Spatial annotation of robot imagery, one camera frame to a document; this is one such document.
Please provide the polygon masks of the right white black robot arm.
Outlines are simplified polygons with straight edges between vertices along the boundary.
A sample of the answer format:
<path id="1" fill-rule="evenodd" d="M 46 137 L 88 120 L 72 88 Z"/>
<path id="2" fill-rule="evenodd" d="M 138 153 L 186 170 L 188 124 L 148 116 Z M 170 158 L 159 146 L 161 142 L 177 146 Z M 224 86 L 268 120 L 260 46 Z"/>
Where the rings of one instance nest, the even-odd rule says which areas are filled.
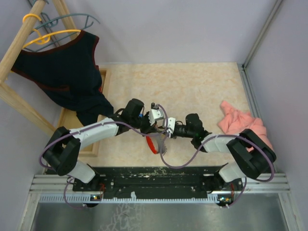
<path id="1" fill-rule="evenodd" d="M 232 181 L 239 178 L 251 178 L 260 182 L 271 181 L 274 177 L 274 151 L 251 129 L 244 129 L 238 134 L 212 134 L 204 129 L 198 114 L 189 114 L 186 123 L 179 123 L 171 117 L 167 120 L 167 131 L 171 138 L 190 138 L 198 152 L 229 153 L 234 162 L 224 165 L 215 178 L 215 185 L 224 191 Z"/>

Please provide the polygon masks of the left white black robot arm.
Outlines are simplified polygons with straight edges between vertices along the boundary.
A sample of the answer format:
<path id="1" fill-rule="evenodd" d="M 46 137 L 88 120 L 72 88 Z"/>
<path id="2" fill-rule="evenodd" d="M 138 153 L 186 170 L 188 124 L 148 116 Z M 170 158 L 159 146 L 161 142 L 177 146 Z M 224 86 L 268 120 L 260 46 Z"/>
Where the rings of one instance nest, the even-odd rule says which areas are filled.
<path id="1" fill-rule="evenodd" d="M 155 103 L 144 115 L 141 114 L 143 109 L 142 101 L 132 99 L 125 108 L 94 124 L 72 130 L 59 127 L 39 159 L 45 160 L 46 167 L 54 170 L 57 175 L 78 179 L 83 182 L 84 187 L 94 191 L 99 188 L 100 179 L 92 167 L 78 160 L 80 150 L 130 129 L 143 136 L 155 135 L 157 133 L 155 126 L 158 120 L 164 119 L 164 112 Z"/>

